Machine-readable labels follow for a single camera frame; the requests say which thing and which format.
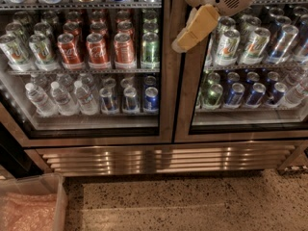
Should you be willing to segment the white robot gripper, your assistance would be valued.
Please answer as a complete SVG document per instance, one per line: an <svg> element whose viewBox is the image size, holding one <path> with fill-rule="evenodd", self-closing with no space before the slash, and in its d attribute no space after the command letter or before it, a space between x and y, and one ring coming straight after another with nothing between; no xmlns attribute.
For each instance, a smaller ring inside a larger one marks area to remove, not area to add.
<svg viewBox="0 0 308 231"><path fill-rule="evenodd" d="M253 0L185 1L191 7L203 6L198 9L192 8L186 26L173 41L171 47L177 53L186 53L204 40L217 27L219 15L234 15L253 2Z"/></svg>

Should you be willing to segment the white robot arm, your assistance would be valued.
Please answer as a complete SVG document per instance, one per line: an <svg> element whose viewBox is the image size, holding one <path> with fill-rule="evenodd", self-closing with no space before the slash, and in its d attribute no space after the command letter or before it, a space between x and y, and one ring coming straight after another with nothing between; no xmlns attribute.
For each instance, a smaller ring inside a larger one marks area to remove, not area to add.
<svg viewBox="0 0 308 231"><path fill-rule="evenodd" d="M172 43L177 53L186 53L204 40L218 26L221 16L231 16L255 0L185 0L192 7L186 26Z"/></svg>

